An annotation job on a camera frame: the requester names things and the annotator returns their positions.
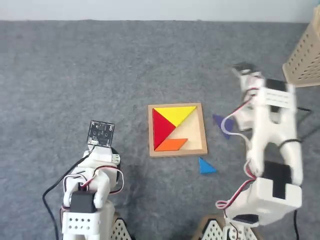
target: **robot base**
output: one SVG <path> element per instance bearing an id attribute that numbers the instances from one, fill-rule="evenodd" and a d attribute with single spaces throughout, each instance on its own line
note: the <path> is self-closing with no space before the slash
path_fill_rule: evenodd
<path id="1" fill-rule="evenodd" d="M 255 228 L 237 228 L 238 240 L 263 240 Z M 226 225 L 222 215 L 207 215 L 202 218 L 192 240 L 236 240 L 237 231 Z"/>
<path id="2" fill-rule="evenodd" d="M 117 218 L 112 227 L 111 240 L 132 240 L 125 221 L 122 218 Z"/>

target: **purple triangle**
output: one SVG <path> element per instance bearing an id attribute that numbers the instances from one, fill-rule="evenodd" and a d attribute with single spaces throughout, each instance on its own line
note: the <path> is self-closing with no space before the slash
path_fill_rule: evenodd
<path id="1" fill-rule="evenodd" d="M 212 115 L 213 117 L 213 120 L 215 121 L 215 123 L 219 126 L 220 130 L 221 130 L 221 122 L 222 120 L 225 118 L 224 116 L 220 116 L 220 115 L 216 115 L 216 114 L 213 114 Z M 228 118 L 226 121 L 225 121 L 225 129 L 228 130 L 229 132 L 232 132 L 232 128 L 234 127 L 234 122 L 232 119 Z M 224 133 L 222 130 L 221 132 L 223 133 L 224 137 L 226 139 L 229 139 L 230 138 L 230 135 L 229 134 L 226 134 Z"/>

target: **wire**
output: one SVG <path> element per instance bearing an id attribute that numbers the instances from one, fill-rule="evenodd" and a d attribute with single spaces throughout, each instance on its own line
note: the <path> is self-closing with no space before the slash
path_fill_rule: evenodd
<path id="1" fill-rule="evenodd" d="M 283 145 L 285 145 L 287 143 L 293 143 L 293 142 L 297 142 L 297 143 L 301 144 L 302 141 L 300 139 L 296 139 L 296 138 L 287 139 L 287 140 L 285 140 L 285 141 L 283 141 L 282 143 L 279 144 L 278 149 L 280 150 L 283 147 Z"/>
<path id="2" fill-rule="evenodd" d="M 238 106 L 235 110 L 233 110 L 233 112 L 231 112 L 228 116 L 226 116 L 226 117 L 222 120 L 221 126 L 220 126 L 220 127 L 221 127 L 221 130 L 222 130 L 225 134 L 228 134 L 228 135 L 237 135 L 237 136 L 242 137 L 242 138 L 244 139 L 244 141 L 245 141 L 245 146 L 246 146 L 247 149 L 250 149 L 250 148 L 251 148 L 251 142 L 250 142 L 250 140 L 249 140 L 245 135 L 243 135 L 242 133 L 230 132 L 230 131 L 226 130 L 225 124 L 226 124 L 226 121 L 227 121 L 228 118 L 232 117 L 236 112 L 238 112 L 240 109 L 242 109 L 242 108 L 245 107 L 247 104 L 249 104 L 250 101 L 253 99 L 254 96 L 255 96 L 255 94 L 254 94 L 254 95 L 251 95 L 251 97 L 250 97 L 248 100 L 244 101 L 240 106 Z"/>
<path id="3" fill-rule="evenodd" d="M 307 114 L 305 114 L 298 122 L 297 122 L 297 128 L 300 126 L 300 124 L 307 118 L 309 117 L 311 114 L 313 114 L 314 112 L 311 109 L 308 108 L 304 108 L 304 107 L 297 107 L 298 110 L 301 111 L 305 111 L 308 112 Z M 320 130 L 320 125 L 316 126 L 314 129 L 312 129 L 311 131 L 309 131 L 307 134 L 303 135 L 302 137 L 300 137 L 301 142 L 305 141 L 307 138 L 311 137 L 313 134 L 315 134 L 316 132 L 318 132 Z"/>
<path id="4" fill-rule="evenodd" d="M 251 159 L 248 159 L 245 164 L 243 165 L 243 171 L 245 173 L 245 175 L 247 175 L 249 178 L 251 179 L 255 179 L 256 176 L 251 172 L 248 164 L 250 163 Z"/>
<path id="5" fill-rule="evenodd" d="M 62 227 L 62 223 L 63 223 L 63 214 L 64 212 L 67 212 L 69 210 L 69 207 L 65 207 L 64 205 L 62 205 L 60 207 L 60 210 L 59 210 L 59 215 L 60 215 L 60 226 Z"/>
<path id="6" fill-rule="evenodd" d="M 93 171 L 93 174 L 92 174 L 92 178 L 90 178 L 88 181 L 86 181 L 83 185 L 81 185 L 81 188 L 85 188 L 87 186 L 89 186 L 89 184 L 93 181 L 93 179 L 97 176 L 97 170 L 99 169 L 115 169 L 118 173 L 121 174 L 121 177 L 122 177 L 122 185 L 121 185 L 121 188 L 117 189 L 117 190 L 114 190 L 114 191 L 110 191 L 110 195 L 114 195 L 114 194 L 118 194 L 120 193 L 123 189 L 124 189 L 124 186 L 125 186 L 125 178 L 124 178 L 124 173 L 118 169 L 117 167 L 115 166 L 111 166 L 111 165 L 102 165 L 102 166 L 98 166 L 97 168 L 94 169 Z"/>
<path id="7" fill-rule="evenodd" d="M 298 226 L 297 226 L 297 213 L 298 210 L 294 210 L 293 213 L 293 226 L 294 226 L 294 231 L 295 231 L 295 235 L 296 235 L 296 240 L 299 240 L 299 232 L 298 232 Z"/>
<path id="8" fill-rule="evenodd" d="M 235 229 L 235 231 L 236 231 L 236 240 L 238 240 L 238 235 L 239 235 L 239 233 L 238 233 L 238 229 L 236 228 L 236 226 L 235 225 L 233 225 L 231 222 L 230 222 L 230 225 L 232 226 L 232 227 L 234 227 L 234 229 Z"/>
<path id="9" fill-rule="evenodd" d="M 257 87 L 251 87 L 251 88 L 249 88 L 249 89 L 247 89 L 244 93 L 243 93 L 243 95 L 242 95 L 242 97 L 241 97 L 241 101 L 243 102 L 244 100 L 245 100 L 245 98 L 246 98 L 246 96 L 248 95 L 248 93 L 250 92 L 250 91 L 252 91 L 252 90 L 259 90 L 259 88 L 257 88 Z"/>
<path id="10" fill-rule="evenodd" d="M 224 216 L 225 216 L 225 219 L 227 219 L 228 216 L 227 216 L 227 214 L 226 214 L 226 210 L 225 210 L 225 209 L 223 210 L 223 214 L 224 214 Z M 232 227 L 234 227 L 234 229 L 236 230 L 236 238 L 235 238 L 235 240 L 238 240 L 238 229 L 237 229 L 236 226 L 233 225 L 231 222 L 229 222 L 229 223 L 230 223 L 230 225 L 231 225 Z"/>
<path id="11" fill-rule="evenodd" d="M 311 109 L 308 109 L 308 108 L 304 108 L 304 107 L 301 107 L 301 106 L 298 106 L 297 107 L 298 110 L 301 110 L 301 111 L 305 111 L 305 112 L 308 112 L 307 114 L 305 114 L 297 123 L 296 123 L 296 126 L 297 128 L 299 127 L 299 125 L 307 118 L 309 117 L 313 111 Z"/>
<path id="12" fill-rule="evenodd" d="M 237 197 L 240 195 L 240 193 L 243 191 L 243 189 L 249 184 L 249 183 L 252 183 L 256 180 L 256 178 L 252 178 L 252 179 L 249 179 L 247 181 L 245 181 L 244 183 L 242 183 L 242 185 L 238 188 L 238 190 L 233 194 L 233 196 L 225 201 L 225 200 L 218 200 L 215 202 L 215 207 L 217 209 L 227 209 L 228 207 L 231 206 L 231 204 L 237 199 Z"/>
<path id="13" fill-rule="evenodd" d="M 57 221 L 55 219 L 54 214 L 52 213 L 47 200 L 46 200 L 46 195 L 53 190 L 63 179 L 65 176 L 67 176 L 77 165 L 79 165 L 80 163 L 82 163 L 86 158 L 88 158 L 90 156 L 90 154 L 92 153 L 92 151 L 95 149 L 95 145 L 93 146 L 93 148 L 88 152 L 88 154 L 84 157 L 82 157 L 80 160 L 78 160 L 75 164 L 73 164 L 68 171 L 66 171 L 52 186 L 50 186 L 47 190 L 45 190 L 45 192 L 42 195 L 42 201 L 43 204 L 46 208 L 46 210 L 48 211 L 50 218 L 53 222 L 53 226 L 54 226 L 54 234 L 55 234 L 55 239 L 59 240 L 59 231 L 58 231 L 58 225 L 57 225 Z"/>
<path id="14" fill-rule="evenodd" d="M 63 185 L 63 192 L 65 193 L 66 191 L 67 191 L 67 179 L 68 178 L 74 178 L 74 179 L 76 179 L 76 178 L 79 178 L 79 177 L 81 177 L 81 178 L 83 178 L 84 179 L 84 182 L 86 182 L 86 181 L 88 181 L 88 179 L 83 175 L 83 174 L 81 174 L 81 173 L 72 173 L 72 174 L 69 174 L 69 175 L 67 175 L 67 176 L 65 176 L 64 178 L 63 178 L 63 181 L 62 181 L 62 185 Z"/>

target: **blue triangle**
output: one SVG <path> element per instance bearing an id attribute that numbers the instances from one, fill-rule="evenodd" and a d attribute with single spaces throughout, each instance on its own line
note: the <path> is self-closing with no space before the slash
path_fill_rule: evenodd
<path id="1" fill-rule="evenodd" d="M 206 162 L 202 157 L 198 158 L 199 166 L 200 166 L 200 173 L 201 174 L 212 174 L 216 173 L 217 169 L 211 166 L 208 162 Z"/>
<path id="2" fill-rule="evenodd" d="M 213 114 L 212 115 L 213 117 L 213 120 L 216 122 L 216 124 L 219 126 L 220 130 L 221 130 L 221 122 L 222 120 L 225 118 L 223 116 L 220 116 L 220 115 L 216 115 L 216 114 Z M 229 132 L 232 131 L 232 129 L 234 128 L 234 122 L 232 119 L 228 118 L 226 121 L 225 121 L 225 129 L 228 130 Z M 223 133 L 224 137 L 226 139 L 229 139 L 230 138 L 230 135 L 229 134 L 226 134 L 224 133 L 222 130 L 221 132 Z"/>

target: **orange triangle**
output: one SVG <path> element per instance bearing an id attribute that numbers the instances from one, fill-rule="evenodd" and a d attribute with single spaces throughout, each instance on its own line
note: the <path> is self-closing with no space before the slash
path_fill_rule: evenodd
<path id="1" fill-rule="evenodd" d="M 187 138 L 165 139 L 156 149 L 159 151 L 178 151 L 187 141 Z"/>

